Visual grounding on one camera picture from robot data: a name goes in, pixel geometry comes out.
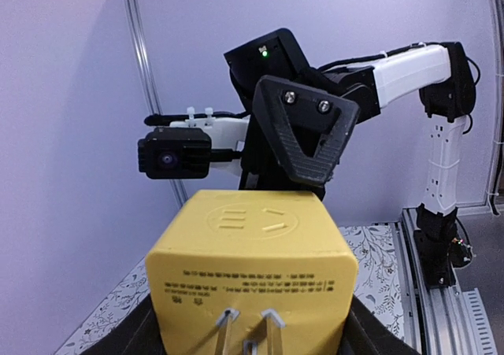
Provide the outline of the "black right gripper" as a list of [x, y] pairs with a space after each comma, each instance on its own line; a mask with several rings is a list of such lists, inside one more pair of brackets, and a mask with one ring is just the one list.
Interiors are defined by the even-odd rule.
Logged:
[[279, 28], [224, 58], [250, 117], [239, 189], [324, 197], [354, 127], [380, 114], [375, 57], [314, 68], [293, 33]]

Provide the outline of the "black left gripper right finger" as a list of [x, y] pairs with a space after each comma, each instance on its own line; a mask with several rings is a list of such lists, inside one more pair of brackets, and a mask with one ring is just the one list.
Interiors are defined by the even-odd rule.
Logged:
[[343, 327], [342, 341], [352, 354], [419, 354], [391, 333], [355, 294]]

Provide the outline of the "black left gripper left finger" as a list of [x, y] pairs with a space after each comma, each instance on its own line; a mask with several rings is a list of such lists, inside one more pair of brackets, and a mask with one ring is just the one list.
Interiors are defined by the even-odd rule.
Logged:
[[85, 355], [162, 355], [158, 320], [150, 294], [109, 334], [81, 352]]

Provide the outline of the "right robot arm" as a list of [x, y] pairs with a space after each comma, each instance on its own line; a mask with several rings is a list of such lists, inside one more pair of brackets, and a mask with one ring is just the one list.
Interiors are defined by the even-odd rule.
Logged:
[[325, 194], [354, 128], [417, 92], [430, 120], [428, 179], [413, 233], [424, 284], [455, 283], [472, 260], [458, 235], [462, 137], [473, 125], [480, 70], [459, 42], [414, 43], [313, 67], [281, 28], [225, 55], [249, 118], [240, 187]]

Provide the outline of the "yellow cube socket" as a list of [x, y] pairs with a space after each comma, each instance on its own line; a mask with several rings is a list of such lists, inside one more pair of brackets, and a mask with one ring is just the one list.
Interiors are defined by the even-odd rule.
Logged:
[[232, 317], [228, 351], [339, 349], [358, 261], [324, 204], [306, 192], [201, 190], [146, 255], [150, 296], [169, 354], [213, 354]]

